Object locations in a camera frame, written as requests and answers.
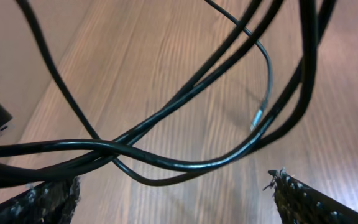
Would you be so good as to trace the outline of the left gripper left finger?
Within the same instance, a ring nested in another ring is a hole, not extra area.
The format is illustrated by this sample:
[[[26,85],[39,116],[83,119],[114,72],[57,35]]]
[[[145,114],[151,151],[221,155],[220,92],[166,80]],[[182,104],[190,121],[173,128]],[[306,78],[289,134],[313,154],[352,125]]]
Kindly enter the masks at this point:
[[[44,182],[0,203],[0,224],[70,224],[79,199],[78,177]]]

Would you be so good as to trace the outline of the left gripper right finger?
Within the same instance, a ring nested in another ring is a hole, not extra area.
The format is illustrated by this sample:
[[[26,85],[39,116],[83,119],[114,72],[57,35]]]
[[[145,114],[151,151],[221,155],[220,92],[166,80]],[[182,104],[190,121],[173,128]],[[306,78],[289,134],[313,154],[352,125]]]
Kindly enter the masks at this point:
[[[288,175],[269,170],[273,199],[282,223],[358,223],[358,212]]]

